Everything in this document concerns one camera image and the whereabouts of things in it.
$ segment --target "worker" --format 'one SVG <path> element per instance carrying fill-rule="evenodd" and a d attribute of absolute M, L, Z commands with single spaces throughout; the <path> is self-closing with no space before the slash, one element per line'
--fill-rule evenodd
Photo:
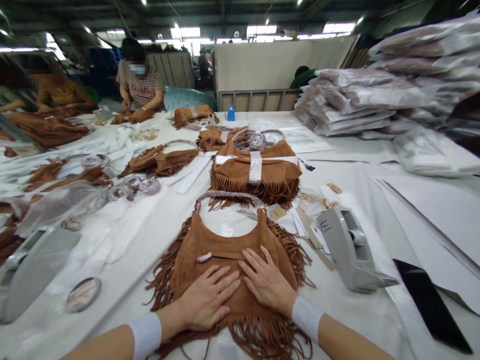
<path fill-rule="evenodd" d="M 51 102 L 60 107 L 76 108 L 82 112 L 91 112 L 98 107 L 79 83 L 52 73 L 51 66 L 41 57 L 28 58 L 25 67 L 39 81 L 36 98 L 38 111 L 50 110 Z"/>
<path fill-rule="evenodd" d="M 308 85 L 310 80 L 316 78 L 315 71 L 317 71 L 317 69 L 310 69 L 308 66 L 300 66 L 295 71 L 295 78 L 290 84 L 290 89 L 300 89 L 302 86 Z"/>
<path fill-rule="evenodd" d="M 26 107 L 26 102 L 16 91 L 0 85 L 0 113 L 16 111 Z"/>
<path fill-rule="evenodd" d="M 332 360 L 393 360 L 393 357 L 315 308 L 290 286 L 276 267 L 268 250 L 260 247 L 266 262 L 251 249 L 244 249 L 245 261 L 238 271 L 211 266 L 183 295 L 166 307 L 110 330 L 67 354 L 64 360 L 146 359 L 160 344 L 181 331 L 208 331 L 230 309 L 223 303 L 245 282 L 258 302 L 302 329 Z"/>
<path fill-rule="evenodd" d="M 210 75 L 209 73 L 209 58 L 204 48 L 200 49 L 200 56 L 198 57 L 198 68 L 200 70 L 200 79 L 203 83 L 203 87 L 206 88 L 206 79 Z"/>
<path fill-rule="evenodd" d="M 135 111 L 134 117 L 153 109 L 167 111 L 164 104 L 164 86 L 159 73 L 149 65 L 145 50 L 135 39 L 127 37 L 121 43 L 123 59 L 118 64 L 116 81 L 120 84 L 120 95 L 125 110 Z"/>

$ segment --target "paper tag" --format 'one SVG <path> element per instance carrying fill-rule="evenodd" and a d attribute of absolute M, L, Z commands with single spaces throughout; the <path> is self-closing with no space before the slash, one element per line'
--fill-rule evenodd
<path fill-rule="evenodd" d="M 275 204 L 268 208 L 268 214 L 274 221 L 277 221 L 286 216 L 287 211 L 281 208 L 280 205 Z"/>
<path fill-rule="evenodd" d="M 335 185 L 333 182 L 329 182 L 327 184 L 327 186 L 332 189 L 334 192 L 336 192 L 337 194 L 341 194 L 343 193 L 342 189 L 339 188 L 337 185 Z"/>
<path fill-rule="evenodd" d="M 325 208 L 325 209 L 330 209 L 330 206 L 327 205 L 327 199 L 326 198 L 320 198 L 318 199 L 318 202 Z"/>

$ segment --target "hand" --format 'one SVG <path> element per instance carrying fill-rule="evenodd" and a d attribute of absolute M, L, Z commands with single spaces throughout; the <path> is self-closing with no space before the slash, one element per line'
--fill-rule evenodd
<path fill-rule="evenodd" d="M 210 267 L 177 300 L 187 329 L 210 330 L 230 313 L 230 308 L 222 304 L 239 288 L 240 272 L 234 271 L 221 279 L 230 266 L 218 268 L 219 265 Z"/>
<path fill-rule="evenodd" d="M 243 278 L 245 284 L 260 304 L 291 318 L 298 294 L 277 268 L 269 251 L 263 246 L 260 249 L 266 262 L 252 249 L 241 252 L 253 268 L 242 260 L 238 262 L 248 276 Z"/>
<path fill-rule="evenodd" d="M 132 108 L 132 102 L 130 100 L 123 100 L 121 104 L 123 105 L 125 111 L 128 111 Z"/>
<path fill-rule="evenodd" d="M 50 110 L 50 106 L 45 105 L 45 104 L 41 104 L 41 105 L 38 107 L 38 111 L 39 111 L 39 112 L 47 112 L 48 110 Z"/>

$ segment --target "stack of plastic bags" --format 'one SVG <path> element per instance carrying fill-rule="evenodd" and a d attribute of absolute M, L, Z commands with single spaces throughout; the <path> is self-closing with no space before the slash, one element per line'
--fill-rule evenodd
<path fill-rule="evenodd" d="M 444 134 L 417 125 L 393 139 L 402 166 L 410 173 L 456 178 L 480 174 L 480 159 Z"/>
<path fill-rule="evenodd" d="M 415 83 L 376 69 L 322 69 L 315 75 L 301 88 L 294 114 L 317 135 L 383 129 L 389 139 L 413 126 L 409 120 L 392 126 L 396 110 L 427 105 L 431 98 Z"/>
<path fill-rule="evenodd" d="M 376 61 L 369 69 L 411 79 L 432 96 L 427 105 L 399 111 L 398 119 L 442 126 L 459 102 L 480 91 L 480 16 L 400 33 L 369 54 Z"/>

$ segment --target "paper label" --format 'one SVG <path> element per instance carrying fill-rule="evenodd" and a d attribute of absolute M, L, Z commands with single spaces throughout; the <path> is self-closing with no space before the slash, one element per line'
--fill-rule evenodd
<path fill-rule="evenodd" d="M 280 207 L 280 205 L 275 204 L 270 206 L 268 209 L 269 216 L 277 221 L 287 215 L 287 211 Z"/>
<path fill-rule="evenodd" d="M 337 194 L 341 194 L 343 193 L 342 189 L 339 188 L 337 185 L 335 185 L 333 182 L 329 182 L 327 184 L 327 186 L 332 189 L 334 192 L 336 192 Z"/>

